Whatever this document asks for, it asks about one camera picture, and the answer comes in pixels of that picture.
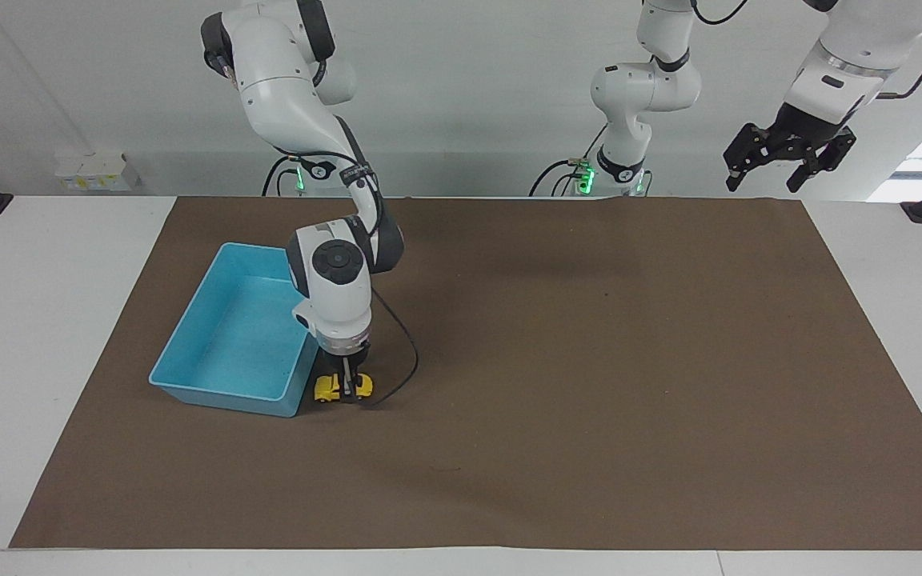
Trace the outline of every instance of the electrical outlet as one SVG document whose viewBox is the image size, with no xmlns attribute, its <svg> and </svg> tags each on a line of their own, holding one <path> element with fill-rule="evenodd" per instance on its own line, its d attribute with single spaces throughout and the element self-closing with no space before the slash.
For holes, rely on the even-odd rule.
<svg viewBox="0 0 922 576">
<path fill-rule="evenodd" d="M 61 157 L 55 177 L 69 192 L 134 192 L 142 186 L 125 154 Z"/>
</svg>

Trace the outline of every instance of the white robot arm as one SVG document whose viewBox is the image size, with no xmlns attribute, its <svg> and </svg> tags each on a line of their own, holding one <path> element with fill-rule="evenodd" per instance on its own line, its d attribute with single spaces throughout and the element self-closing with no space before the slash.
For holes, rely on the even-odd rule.
<svg viewBox="0 0 922 576">
<path fill-rule="evenodd" d="M 630 194 L 640 178 L 652 136 L 640 113 L 687 109 L 699 98 L 702 79 L 688 50 L 695 20 L 691 0 L 645 0 L 637 36 L 654 58 L 607 66 L 593 78 L 592 101 L 607 115 L 603 145 L 589 156 L 597 190 Z"/>
<path fill-rule="evenodd" d="M 845 124 L 877 98 L 922 36 L 922 1 L 804 1 L 828 12 L 827 29 L 802 62 L 775 123 L 746 124 L 725 150 L 732 192 L 750 170 L 775 160 L 804 161 L 788 180 L 792 192 L 837 168 L 856 143 Z"/>
<path fill-rule="evenodd" d="M 346 190 L 358 214 L 297 230 L 287 246 L 304 302 L 293 314 L 336 371 L 340 398 L 358 397 L 369 350 L 370 274 L 388 272 L 403 238 L 347 122 L 326 105 L 354 93 L 354 73 L 330 60 L 333 34 L 321 0 L 246 3 L 202 24 L 209 67 L 233 81 L 251 127 L 296 161 L 311 187 Z"/>
</svg>

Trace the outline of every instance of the green indicator light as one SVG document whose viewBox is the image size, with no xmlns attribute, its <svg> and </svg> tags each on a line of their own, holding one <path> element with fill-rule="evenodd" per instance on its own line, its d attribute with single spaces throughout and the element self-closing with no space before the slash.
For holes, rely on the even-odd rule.
<svg viewBox="0 0 922 576">
<path fill-rule="evenodd" d="M 592 194 L 593 180 L 596 180 L 596 170 L 593 168 L 586 168 L 586 174 L 582 174 L 582 182 L 579 182 L 579 192 L 582 193 L 583 196 Z"/>
</svg>

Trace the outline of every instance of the brown mat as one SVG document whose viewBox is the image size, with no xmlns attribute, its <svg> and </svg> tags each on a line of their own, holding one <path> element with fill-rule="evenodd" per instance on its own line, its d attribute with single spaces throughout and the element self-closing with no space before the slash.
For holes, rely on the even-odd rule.
<svg viewBox="0 0 922 576">
<path fill-rule="evenodd" d="M 351 204 L 178 200 L 12 546 L 922 550 L 922 416 L 800 204 L 391 207 L 421 371 L 284 420 L 147 375 L 220 244 Z"/>
</svg>

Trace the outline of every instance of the blue plastic bin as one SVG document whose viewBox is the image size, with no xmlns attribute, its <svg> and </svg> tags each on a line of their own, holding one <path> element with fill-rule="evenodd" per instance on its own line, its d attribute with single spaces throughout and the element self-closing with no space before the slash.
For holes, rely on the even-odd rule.
<svg viewBox="0 0 922 576">
<path fill-rule="evenodd" d="M 182 402 L 289 418 L 318 346 L 279 248 L 224 244 L 149 380 Z"/>
</svg>

